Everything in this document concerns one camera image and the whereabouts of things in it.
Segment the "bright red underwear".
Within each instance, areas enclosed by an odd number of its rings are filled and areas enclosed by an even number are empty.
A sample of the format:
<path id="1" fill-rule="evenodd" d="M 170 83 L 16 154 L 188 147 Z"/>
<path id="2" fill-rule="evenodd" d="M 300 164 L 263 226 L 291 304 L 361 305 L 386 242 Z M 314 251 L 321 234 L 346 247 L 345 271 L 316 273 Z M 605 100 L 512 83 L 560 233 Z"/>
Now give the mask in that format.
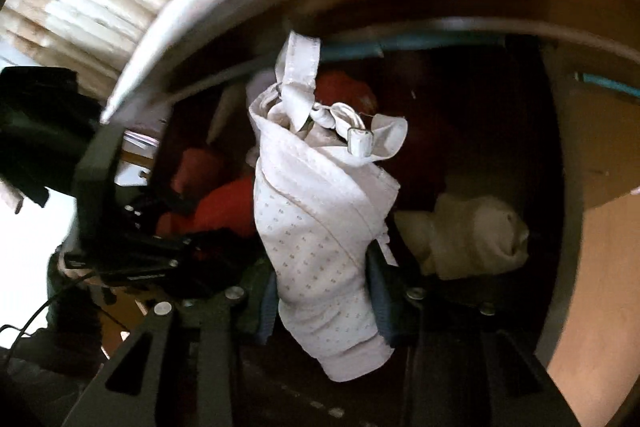
<path id="1" fill-rule="evenodd" d="M 160 237 L 230 230 L 239 236 L 256 232 L 254 221 L 254 176 L 241 174 L 222 182 L 224 158 L 205 148 L 182 153 L 171 190 L 193 204 L 187 213 L 165 212 L 157 221 Z"/>

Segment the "cream underwear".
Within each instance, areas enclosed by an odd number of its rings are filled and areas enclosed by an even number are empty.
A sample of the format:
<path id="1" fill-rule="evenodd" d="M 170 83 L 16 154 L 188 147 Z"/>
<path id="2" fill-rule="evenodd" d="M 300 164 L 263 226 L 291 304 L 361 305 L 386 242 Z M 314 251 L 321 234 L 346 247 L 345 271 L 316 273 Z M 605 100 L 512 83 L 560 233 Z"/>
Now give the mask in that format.
<path id="1" fill-rule="evenodd" d="M 394 221 L 421 273 L 444 281 L 506 273 L 528 258 L 527 225 L 496 196 L 445 193 L 433 211 L 397 211 Z"/>

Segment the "white perforated bra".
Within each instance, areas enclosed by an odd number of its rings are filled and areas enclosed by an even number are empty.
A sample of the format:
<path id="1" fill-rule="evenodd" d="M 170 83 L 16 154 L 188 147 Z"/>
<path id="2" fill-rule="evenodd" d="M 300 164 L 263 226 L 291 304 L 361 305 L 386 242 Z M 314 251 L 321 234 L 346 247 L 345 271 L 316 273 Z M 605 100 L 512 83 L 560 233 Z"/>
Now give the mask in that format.
<path id="1" fill-rule="evenodd" d="M 331 381 L 382 367 L 394 350 L 366 287 L 372 243 L 388 262 L 386 218 L 399 183 L 378 165 L 404 145 L 408 122 L 364 122 L 343 101 L 317 100 L 321 42 L 291 32 L 274 83 L 250 103 L 257 139 L 254 220 L 274 269 L 285 329 Z"/>

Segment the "red orange underwear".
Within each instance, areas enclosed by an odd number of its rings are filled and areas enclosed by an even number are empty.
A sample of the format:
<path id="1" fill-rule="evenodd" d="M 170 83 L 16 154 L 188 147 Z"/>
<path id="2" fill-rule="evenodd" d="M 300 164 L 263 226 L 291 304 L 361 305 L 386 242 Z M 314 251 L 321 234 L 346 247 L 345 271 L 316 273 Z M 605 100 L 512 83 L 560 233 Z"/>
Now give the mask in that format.
<path id="1" fill-rule="evenodd" d="M 360 116 L 373 117 L 378 111 L 378 101 L 367 83 L 339 70 L 322 72 L 316 79 L 314 94 L 324 105 L 344 103 Z"/>

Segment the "black garment on rack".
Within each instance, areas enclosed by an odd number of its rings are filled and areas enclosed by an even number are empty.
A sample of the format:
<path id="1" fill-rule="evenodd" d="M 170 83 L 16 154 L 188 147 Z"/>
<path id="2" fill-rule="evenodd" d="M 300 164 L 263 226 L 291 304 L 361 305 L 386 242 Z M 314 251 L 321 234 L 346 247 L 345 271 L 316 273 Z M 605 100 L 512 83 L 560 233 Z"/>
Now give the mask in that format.
<path id="1" fill-rule="evenodd" d="M 70 195 L 75 169 L 102 106 L 79 91 L 77 72 L 10 66 L 1 72 L 1 176 L 43 207 L 51 190 Z"/>

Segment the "dark wooden desk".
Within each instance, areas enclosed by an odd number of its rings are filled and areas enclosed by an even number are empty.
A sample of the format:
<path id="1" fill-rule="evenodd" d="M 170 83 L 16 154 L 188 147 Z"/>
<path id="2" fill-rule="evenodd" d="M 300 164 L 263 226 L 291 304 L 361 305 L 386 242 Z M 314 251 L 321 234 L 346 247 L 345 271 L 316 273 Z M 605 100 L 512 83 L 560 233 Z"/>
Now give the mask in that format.
<path id="1" fill-rule="evenodd" d="M 222 0 L 162 55 L 118 122 L 276 53 L 290 32 L 335 44 L 517 36 L 550 58 L 568 194 L 594 208 L 639 186 L 639 0 Z"/>

